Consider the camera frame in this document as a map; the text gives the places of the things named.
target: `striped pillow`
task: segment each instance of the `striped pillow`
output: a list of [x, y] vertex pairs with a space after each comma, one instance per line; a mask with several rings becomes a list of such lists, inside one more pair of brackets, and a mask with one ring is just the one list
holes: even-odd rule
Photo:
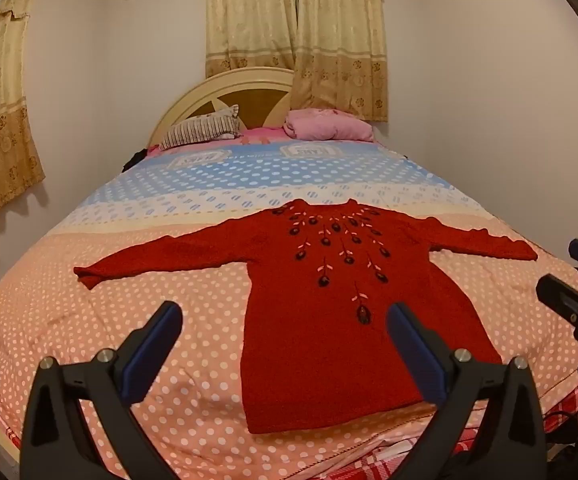
[[160, 149], [169, 150], [176, 146], [218, 140], [221, 137], [223, 139], [240, 137], [238, 112], [239, 106], [234, 105], [219, 112], [190, 117], [174, 124], [162, 139]]

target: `red sweater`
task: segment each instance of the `red sweater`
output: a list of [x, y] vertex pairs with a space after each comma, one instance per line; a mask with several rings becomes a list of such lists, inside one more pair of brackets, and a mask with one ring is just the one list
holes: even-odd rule
[[429, 251], [536, 260], [496, 238], [359, 205], [294, 200], [178, 238], [165, 236], [76, 267], [93, 288], [150, 270], [245, 262], [252, 282], [240, 371], [251, 433], [320, 428], [421, 400], [385, 330], [405, 302], [450, 348], [500, 362], [472, 304]]

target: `bed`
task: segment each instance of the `bed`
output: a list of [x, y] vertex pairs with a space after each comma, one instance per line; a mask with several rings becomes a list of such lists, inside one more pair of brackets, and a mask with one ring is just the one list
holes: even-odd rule
[[[281, 126], [291, 81], [291, 71], [275, 68], [212, 77], [165, 113], [147, 145], [157, 144], [182, 119], [233, 104], [239, 104], [246, 128]], [[32, 377], [44, 356], [66, 364], [117, 348], [163, 300], [173, 300], [183, 308], [183, 333], [133, 411], [181, 478], [387, 478], [429, 423], [432, 406], [418, 403], [330, 428], [247, 430], [240, 381], [251, 288], [245, 264], [148, 272], [92, 291], [73, 272], [74, 266], [128, 246], [295, 199], [310, 204], [353, 199], [416, 218], [434, 216], [463, 230], [486, 228], [494, 236], [522, 239], [458, 189], [375, 143], [241, 137], [152, 153], [93, 192], [0, 282], [0, 427], [18, 442]], [[502, 360], [518, 354], [528, 359], [544, 412], [563, 406], [574, 411], [578, 346], [571, 327], [538, 302], [534, 288], [550, 272], [578, 290], [578, 272], [531, 247], [535, 262], [447, 250], [432, 253], [431, 260], [468, 296]], [[83, 410], [106, 465], [124, 475], [92, 405], [83, 402]], [[483, 406], [477, 405], [463, 447], [482, 415]]]

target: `headboard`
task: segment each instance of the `headboard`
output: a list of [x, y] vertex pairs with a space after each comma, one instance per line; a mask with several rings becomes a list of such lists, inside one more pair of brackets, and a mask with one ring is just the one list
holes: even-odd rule
[[159, 144], [170, 127], [190, 117], [240, 105], [239, 118], [248, 128], [282, 126], [289, 111], [293, 70], [251, 67], [223, 72], [184, 94], [162, 117], [149, 144]]

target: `bedspread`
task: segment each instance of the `bedspread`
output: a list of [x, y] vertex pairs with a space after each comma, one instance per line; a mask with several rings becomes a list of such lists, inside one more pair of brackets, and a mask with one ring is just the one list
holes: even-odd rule
[[[32, 376], [43, 356], [67, 364], [89, 360], [100, 348], [117, 348], [163, 300], [172, 300], [183, 309], [183, 332], [146, 399], [132, 410], [181, 478], [310, 478], [403, 436], [419, 435], [432, 413], [424, 403], [321, 430], [250, 434], [240, 383], [251, 289], [245, 264], [149, 272], [92, 291], [72, 271], [127, 246], [194, 232], [296, 198], [312, 204], [355, 199], [521, 239], [447, 182], [376, 144], [211, 143], [195, 152], [165, 152], [95, 191], [0, 282], [5, 423], [21, 434]], [[528, 359], [546, 411], [578, 386], [578, 346], [571, 327], [538, 302], [534, 288], [550, 272], [578, 290], [578, 273], [532, 247], [537, 262], [450, 251], [432, 253], [431, 260], [467, 294], [502, 359], [518, 354]], [[332, 384], [332, 395], [343, 392], [343, 383]], [[106, 465], [122, 476], [92, 405], [83, 402], [83, 409]], [[482, 406], [474, 410], [470, 428], [478, 427], [482, 413]]]

